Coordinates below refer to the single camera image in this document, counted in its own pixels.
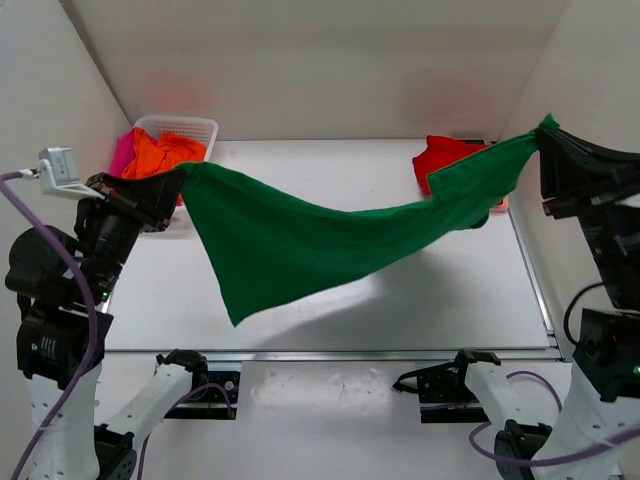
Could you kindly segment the green t shirt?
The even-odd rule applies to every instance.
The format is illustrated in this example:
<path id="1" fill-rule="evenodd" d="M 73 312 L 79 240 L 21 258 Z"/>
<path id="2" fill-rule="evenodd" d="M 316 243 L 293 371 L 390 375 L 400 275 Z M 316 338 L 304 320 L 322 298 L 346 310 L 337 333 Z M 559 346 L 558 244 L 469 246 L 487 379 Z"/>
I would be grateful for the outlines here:
<path id="1" fill-rule="evenodd" d="M 450 232 L 483 227 L 516 188 L 544 128 L 560 126 L 547 115 L 529 132 L 429 174 L 429 198 L 395 207 L 330 209 L 208 162 L 178 165 L 186 175 L 181 196 L 237 326 L 360 280 Z"/>

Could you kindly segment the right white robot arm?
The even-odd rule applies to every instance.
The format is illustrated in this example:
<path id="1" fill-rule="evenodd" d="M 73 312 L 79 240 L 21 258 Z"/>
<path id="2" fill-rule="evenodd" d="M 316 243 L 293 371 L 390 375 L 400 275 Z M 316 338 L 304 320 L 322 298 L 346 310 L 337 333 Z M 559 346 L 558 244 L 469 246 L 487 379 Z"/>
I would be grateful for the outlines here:
<path id="1" fill-rule="evenodd" d="M 448 387 L 475 397 L 496 428 L 492 450 L 474 448 L 502 478 L 606 479 L 639 436 L 639 156 L 550 127 L 536 141 L 544 211 L 579 221 L 613 308 L 583 309 L 552 426 L 527 410 L 494 355 L 460 351 Z"/>

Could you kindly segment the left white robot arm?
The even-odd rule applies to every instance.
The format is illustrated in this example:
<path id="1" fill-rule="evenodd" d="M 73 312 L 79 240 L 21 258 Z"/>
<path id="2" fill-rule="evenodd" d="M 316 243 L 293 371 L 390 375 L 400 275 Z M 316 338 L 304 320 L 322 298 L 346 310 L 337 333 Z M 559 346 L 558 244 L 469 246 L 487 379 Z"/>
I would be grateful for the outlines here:
<path id="1" fill-rule="evenodd" d="M 34 434 L 17 473 L 33 479 L 128 479 L 154 427 L 177 404 L 208 389 L 206 359 L 192 350 L 158 357 L 151 381 L 114 418 L 96 424 L 95 394 L 113 318 L 102 311 L 144 232 L 166 229 L 185 173 L 143 180 L 98 174 L 57 181 L 44 169 L 20 171 L 44 193 L 77 203 L 72 234 L 45 225 L 3 186 L 29 228 L 9 252 L 6 287 L 21 324 L 17 367 L 31 396 Z"/>

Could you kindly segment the orange t shirt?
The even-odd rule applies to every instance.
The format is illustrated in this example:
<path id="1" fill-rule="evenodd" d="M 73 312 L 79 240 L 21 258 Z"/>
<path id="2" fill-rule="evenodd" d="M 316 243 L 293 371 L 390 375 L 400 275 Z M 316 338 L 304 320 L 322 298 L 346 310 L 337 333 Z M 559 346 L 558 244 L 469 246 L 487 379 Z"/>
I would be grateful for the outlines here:
<path id="1" fill-rule="evenodd" d="M 158 138 L 145 129 L 134 127 L 135 158 L 124 169 L 120 178 L 139 180 L 173 169 L 183 162 L 200 162 L 207 148 L 196 140 L 172 132 L 163 132 Z"/>

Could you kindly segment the magenta t shirt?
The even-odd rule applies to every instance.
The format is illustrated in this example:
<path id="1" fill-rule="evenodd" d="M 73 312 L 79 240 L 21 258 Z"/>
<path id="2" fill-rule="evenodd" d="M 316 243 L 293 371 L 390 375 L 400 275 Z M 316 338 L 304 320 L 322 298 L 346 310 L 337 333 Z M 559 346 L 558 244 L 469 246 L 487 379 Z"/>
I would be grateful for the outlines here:
<path id="1" fill-rule="evenodd" d="M 117 140 L 108 170 L 110 175 L 120 177 L 124 169 L 135 158 L 134 140 L 135 132 L 133 130 L 127 132 Z"/>

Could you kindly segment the pink folded t shirt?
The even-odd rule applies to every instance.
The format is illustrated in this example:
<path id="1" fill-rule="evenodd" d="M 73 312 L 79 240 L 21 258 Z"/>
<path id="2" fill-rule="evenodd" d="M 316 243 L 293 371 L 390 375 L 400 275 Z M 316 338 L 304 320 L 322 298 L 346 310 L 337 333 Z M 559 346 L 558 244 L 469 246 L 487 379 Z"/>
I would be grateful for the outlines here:
<path id="1" fill-rule="evenodd" d="M 509 197 L 505 196 L 490 208 L 493 213 L 506 213 L 509 210 Z"/>

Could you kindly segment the white plastic basket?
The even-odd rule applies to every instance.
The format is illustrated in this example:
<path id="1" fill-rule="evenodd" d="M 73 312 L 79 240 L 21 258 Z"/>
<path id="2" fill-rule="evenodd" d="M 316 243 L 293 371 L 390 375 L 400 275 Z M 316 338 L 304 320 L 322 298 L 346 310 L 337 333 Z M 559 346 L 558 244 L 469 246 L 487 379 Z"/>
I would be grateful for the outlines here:
<path id="1" fill-rule="evenodd" d="M 175 115 L 147 115 L 137 120 L 134 127 L 145 129 L 154 138 L 158 138 L 163 132 L 172 132 L 196 140 L 207 148 L 204 162 L 210 159 L 219 129 L 218 123 L 214 120 Z M 174 214 L 178 215 L 177 220 L 167 228 L 176 231 L 184 229 L 186 227 L 186 207 L 180 195 Z"/>

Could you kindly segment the red folded t shirt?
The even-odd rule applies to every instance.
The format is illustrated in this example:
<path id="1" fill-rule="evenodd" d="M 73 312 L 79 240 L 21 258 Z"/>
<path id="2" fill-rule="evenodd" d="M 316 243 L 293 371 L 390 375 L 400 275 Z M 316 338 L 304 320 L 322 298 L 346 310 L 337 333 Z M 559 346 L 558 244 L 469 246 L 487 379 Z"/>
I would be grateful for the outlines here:
<path id="1" fill-rule="evenodd" d="M 412 159 L 414 174 L 424 197 L 431 196 L 428 176 L 488 147 L 484 140 L 460 140 L 428 135 L 425 150 Z"/>

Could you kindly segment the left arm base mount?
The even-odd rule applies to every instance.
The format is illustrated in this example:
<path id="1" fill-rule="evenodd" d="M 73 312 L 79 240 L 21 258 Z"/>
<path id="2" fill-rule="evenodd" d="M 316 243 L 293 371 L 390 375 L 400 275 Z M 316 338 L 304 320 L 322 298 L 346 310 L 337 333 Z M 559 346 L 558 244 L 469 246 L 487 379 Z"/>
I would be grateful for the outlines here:
<path id="1" fill-rule="evenodd" d="M 155 371 L 162 365 L 178 365 L 191 374 L 192 391 L 173 406 L 165 419 L 235 420 L 241 380 L 241 364 L 213 362 L 193 350 L 175 349 L 156 356 Z"/>

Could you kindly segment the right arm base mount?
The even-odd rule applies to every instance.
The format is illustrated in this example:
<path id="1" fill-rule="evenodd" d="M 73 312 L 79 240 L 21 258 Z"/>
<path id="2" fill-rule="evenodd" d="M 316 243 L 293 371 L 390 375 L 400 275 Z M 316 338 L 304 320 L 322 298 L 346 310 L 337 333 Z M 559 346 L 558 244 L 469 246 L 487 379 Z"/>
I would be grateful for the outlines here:
<path id="1" fill-rule="evenodd" d="M 501 360 L 492 352 L 461 349 L 450 362 L 401 374 L 392 389 L 418 396 L 422 424 L 484 423 L 488 417 L 465 384 L 475 363 L 500 366 Z"/>

